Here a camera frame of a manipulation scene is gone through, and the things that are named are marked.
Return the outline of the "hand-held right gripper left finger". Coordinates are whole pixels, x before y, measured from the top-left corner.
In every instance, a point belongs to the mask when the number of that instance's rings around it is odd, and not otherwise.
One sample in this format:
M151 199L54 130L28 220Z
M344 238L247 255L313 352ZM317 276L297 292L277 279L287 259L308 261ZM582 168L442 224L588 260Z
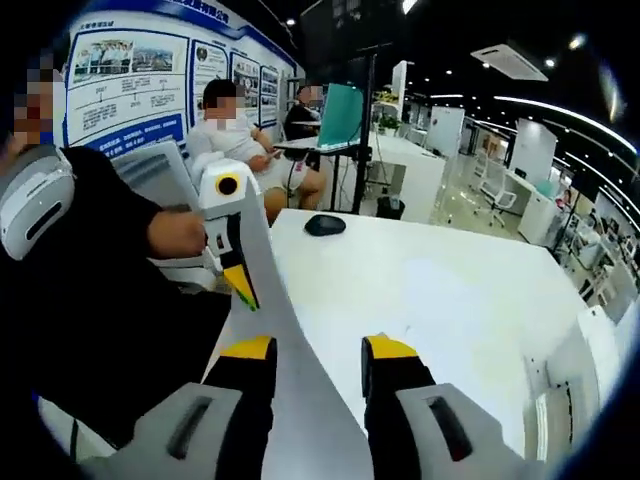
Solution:
M273 427L277 341L224 349L201 384L145 413L132 440L82 464L90 479L258 479Z

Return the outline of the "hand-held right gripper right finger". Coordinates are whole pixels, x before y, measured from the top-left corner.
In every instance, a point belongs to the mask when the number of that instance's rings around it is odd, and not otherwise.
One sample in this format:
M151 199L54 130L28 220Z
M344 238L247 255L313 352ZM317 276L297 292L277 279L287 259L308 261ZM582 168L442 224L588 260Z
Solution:
M418 353L384 334L361 344L364 425L376 479L542 479L544 464L504 442L501 424Z

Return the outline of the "person's left hand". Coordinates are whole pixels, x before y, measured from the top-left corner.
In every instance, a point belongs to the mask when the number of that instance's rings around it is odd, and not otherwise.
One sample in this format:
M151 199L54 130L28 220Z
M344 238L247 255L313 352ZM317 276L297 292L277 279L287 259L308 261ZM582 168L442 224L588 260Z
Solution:
M204 220L193 212L165 212L158 229L157 249L167 258L196 257L206 247Z

